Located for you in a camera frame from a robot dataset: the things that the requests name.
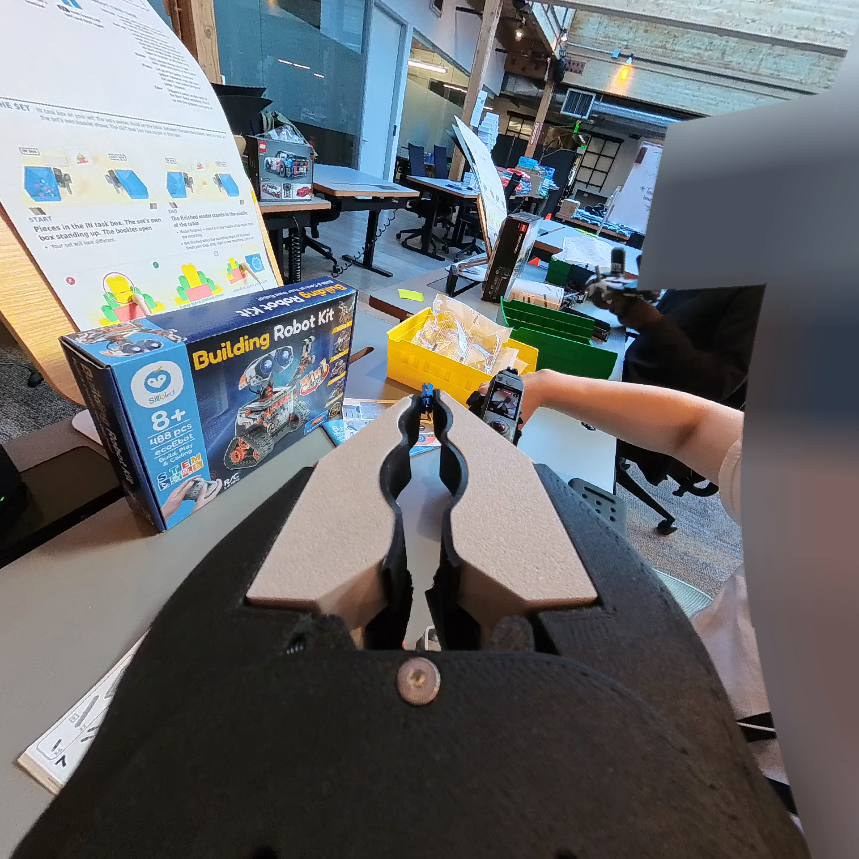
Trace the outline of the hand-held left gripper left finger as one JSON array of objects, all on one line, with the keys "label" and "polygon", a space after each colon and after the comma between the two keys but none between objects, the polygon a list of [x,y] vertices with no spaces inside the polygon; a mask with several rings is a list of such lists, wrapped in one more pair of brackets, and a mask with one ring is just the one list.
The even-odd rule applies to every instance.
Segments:
[{"label": "hand-held left gripper left finger", "polygon": [[412,609],[398,495],[411,480],[421,399],[408,396],[321,459],[247,599],[341,617],[364,645],[401,650]]}]

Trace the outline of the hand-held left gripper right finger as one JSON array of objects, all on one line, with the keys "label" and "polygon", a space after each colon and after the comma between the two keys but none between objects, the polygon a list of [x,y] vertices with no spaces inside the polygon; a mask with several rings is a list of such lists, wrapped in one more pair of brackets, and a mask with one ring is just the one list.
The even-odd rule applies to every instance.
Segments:
[{"label": "hand-held left gripper right finger", "polygon": [[593,607],[598,594],[553,499],[545,467],[445,392],[434,393],[439,473],[452,498],[428,603],[444,650],[477,650],[503,617]]}]

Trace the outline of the person's right forearm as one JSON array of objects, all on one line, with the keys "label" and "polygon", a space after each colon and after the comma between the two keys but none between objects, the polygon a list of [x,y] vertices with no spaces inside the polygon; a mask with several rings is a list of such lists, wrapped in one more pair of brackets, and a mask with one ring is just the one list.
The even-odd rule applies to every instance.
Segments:
[{"label": "person's right forearm", "polygon": [[743,432],[743,412],[685,392],[548,369],[526,374],[522,381],[523,421],[548,407],[624,442],[670,455],[712,482]]}]

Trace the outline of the wood-edged grey desk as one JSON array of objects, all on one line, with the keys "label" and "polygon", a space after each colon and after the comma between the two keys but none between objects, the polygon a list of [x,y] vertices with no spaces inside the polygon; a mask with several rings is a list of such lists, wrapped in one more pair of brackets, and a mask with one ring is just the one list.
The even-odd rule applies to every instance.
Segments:
[{"label": "wood-edged grey desk", "polygon": [[[586,234],[583,231],[575,230],[572,227],[564,226],[559,223],[547,222],[548,226],[543,226],[542,230],[548,230],[545,234],[538,236],[532,249],[532,258],[539,257],[545,260],[545,263],[540,263],[539,266],[526,264],[521,277],[524,280],[543,283],[548,272],[548,260],[554,252],[559,252],[563,249],[564,238],[571,235],[574,240],[585,240]],[[606,238],[590,236],[605,247],[621,247],[618,242],[612,242]],[[626,251],[626,277],[635,278],[638,276],[638,256],[641,250],[631,248]],[[447,282],[447,269],[440,268],[432,272],[424,273],[401,284],[392,285],[381,289],[370,295],[370,306],[381,312],[391,315],[394,318],[402,321],[409,317],[418,314],[425,307],[431,307],[435,301],[435,296],[439,293],[444,293]],[[423,295],[420,300],[413,300],[400,296],[400,290],[419,292]],[[499,306],[493,303],[483,302],[481,300],[482,286],[480,284],[472,285],[465,292],[458,295],[458,299],[468,306],[478,310],[482,315],[486,315],[493,320],[498,314]],[[600,319],[609,323],[610,326],[617,327],[619,323],[607,310],[598,309],[591,301],[585,301],[583,304],[576,306],[578,311],[586,315],[591,315],[596,319]]]},{"label": "wood-edged grey desk", "polygon": [[420,196],[419,191],[347,166],[317,163],[313,179],[315,190],[330,202],[336,217],[345,211],[369,212],[362,256],[345,254],[342,259],[370,272],[391,277],[391,272],[373,264],[379,213],[383,209],[405,208],[408,201]]},{"label": "wood-edged grey desk", "polygon": [[428,198],[420,197],[420,202],[426,209],[426,217],[424,224],[419,232],[421,244],[420,248],[411,247],[408,244],[408,239],[404,239],[401,244],[403,247],[413,251],[420,252],[424,256],[429,256],[432,259],[444,262],[445,257],[439,255],[436,251],[436,245],[442,246],[446,253],[449,249],[447,241],[437,239],[433,233],[433,228],[440,209],[449,204],[459,208],[459,216],[463,213],[469,214],[476,212],[479,195],[477,192],[469,191],[461,183],[454,182],[448,179],[435,179],[421,176],[409,175],[407,183],[410,187],[416,188],[423,195],[426,191],[429,194]]}]

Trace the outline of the yellow plastic bin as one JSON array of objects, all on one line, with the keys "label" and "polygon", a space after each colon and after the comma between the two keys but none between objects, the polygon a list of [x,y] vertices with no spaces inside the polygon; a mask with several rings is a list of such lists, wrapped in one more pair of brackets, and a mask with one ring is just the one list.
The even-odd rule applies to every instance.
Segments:
[{"label": "yellow plastic bin", "polygon": [[491,375],[414,344],[413,338],[431,316],[431,307],[425,307],[388,331],[387,377],[417,391],[429,382],[466,404]]}]

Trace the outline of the pile of clear plastic bags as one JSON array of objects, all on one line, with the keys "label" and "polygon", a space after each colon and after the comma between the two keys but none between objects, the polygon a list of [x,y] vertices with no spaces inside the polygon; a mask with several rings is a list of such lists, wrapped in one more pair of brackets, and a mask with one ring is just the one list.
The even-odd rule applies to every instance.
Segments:
[{"label": "pile of clear plastic bags", "polygon": [[510,368],[522,374],[519,349],[508,345],[511,331],[456,299],[437,295],[432,316],[413,342],[489,376]]}]

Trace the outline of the blue booklet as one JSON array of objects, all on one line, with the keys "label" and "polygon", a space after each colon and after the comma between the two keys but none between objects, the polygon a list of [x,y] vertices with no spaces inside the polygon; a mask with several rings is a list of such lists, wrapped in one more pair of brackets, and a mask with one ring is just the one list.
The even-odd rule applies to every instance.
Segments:
[{"label": "blue booklet", "polygon": [[[365,426],[373,423],[375,417],[343,417],[322,424],[323,429],[328,434],[332,442],[339,446],[347,441],[351,436],[363,429]],[[439,441],[435,437],[435,431],[431,420],[422,419],[420,421],[420,431],[418,433],[417,442],[410,450],[411,457],[417,457],[421,454],[429,453],[440,447]]]}]

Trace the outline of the white plastic packet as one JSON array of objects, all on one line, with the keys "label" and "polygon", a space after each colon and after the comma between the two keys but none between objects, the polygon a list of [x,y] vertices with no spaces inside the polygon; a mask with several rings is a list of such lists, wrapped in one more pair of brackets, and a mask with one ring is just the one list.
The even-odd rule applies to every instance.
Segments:
[{"label": "white plastic packet", "polygon": [[505,300],[558,310],[564,301],[564,287],[518,278],[509,286]]}]

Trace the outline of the black product box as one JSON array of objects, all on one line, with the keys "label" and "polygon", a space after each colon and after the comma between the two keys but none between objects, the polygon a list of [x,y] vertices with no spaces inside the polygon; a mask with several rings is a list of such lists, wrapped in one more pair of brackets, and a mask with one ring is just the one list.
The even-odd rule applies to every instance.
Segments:
[{"label": "black product box", "polygon": [[539,215],[528,212],[517,212],[504,219],[483,282],[483,301],[499,303],[507,295],[511,283],[521,276],[530,259],[542,222]]}]

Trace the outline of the blue robot kit box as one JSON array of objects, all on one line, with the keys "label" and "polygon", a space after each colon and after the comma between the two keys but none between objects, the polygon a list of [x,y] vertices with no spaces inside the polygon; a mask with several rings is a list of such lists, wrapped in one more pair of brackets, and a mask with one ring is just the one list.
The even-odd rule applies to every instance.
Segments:
[{"label": "blue robot kit box", "polygon": [[317,278],[61,338],[123,488],[158,530],[339,416],[357,295]]}]

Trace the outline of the white poster board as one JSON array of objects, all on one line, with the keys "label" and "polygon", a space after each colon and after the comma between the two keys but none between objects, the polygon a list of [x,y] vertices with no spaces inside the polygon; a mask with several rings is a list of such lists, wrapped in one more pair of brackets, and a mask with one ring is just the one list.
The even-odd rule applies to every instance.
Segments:
[{"label": "white poster board", "polygon": [[478,183],[478,213],[486,251],[492,254],[508,206],[504,188],[486,144],[460,118],[455,118],[459,145],[465,153]]}]

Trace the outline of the black flat pad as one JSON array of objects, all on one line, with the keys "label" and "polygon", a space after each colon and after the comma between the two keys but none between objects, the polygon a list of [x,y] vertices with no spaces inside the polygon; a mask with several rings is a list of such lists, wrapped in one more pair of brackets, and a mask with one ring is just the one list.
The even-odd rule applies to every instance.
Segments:
[{"label": "black flat pad", "polygon": [[2,467],[1,566],[123,498],[113,467],[90,447],[74,447],[19,472]]}]

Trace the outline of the open instruction booklet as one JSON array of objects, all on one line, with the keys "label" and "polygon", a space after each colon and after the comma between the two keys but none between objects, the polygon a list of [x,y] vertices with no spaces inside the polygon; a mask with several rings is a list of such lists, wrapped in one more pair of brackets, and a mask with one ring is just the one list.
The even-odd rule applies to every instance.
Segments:
[{"label": "open instruction booklet", "polygon": [[99,683],[17,758],[18,766],[53,795],[66,785],[89,749],[123,673],[144,638],[139,638]]}]

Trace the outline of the toy car box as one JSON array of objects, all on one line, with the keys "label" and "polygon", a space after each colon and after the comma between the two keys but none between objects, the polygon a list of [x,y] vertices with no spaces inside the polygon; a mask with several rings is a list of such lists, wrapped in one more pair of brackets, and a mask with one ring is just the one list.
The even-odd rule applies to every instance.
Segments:
[{"label": "toy car box", "polygon": [[246,136],[252,185],[261,203],[307,201],[313,191],[311,146],[265,136]]}]

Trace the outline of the wooden board with instruction poster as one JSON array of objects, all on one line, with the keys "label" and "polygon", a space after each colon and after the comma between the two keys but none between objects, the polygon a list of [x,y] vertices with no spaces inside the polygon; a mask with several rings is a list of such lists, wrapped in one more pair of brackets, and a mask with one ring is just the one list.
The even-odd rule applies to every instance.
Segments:
[{"label": "wooden board with instruction poster", "polygon": [[82,402],[59,344],[282,285],[203,70],[148,2],[1,3],[2,319]]}]

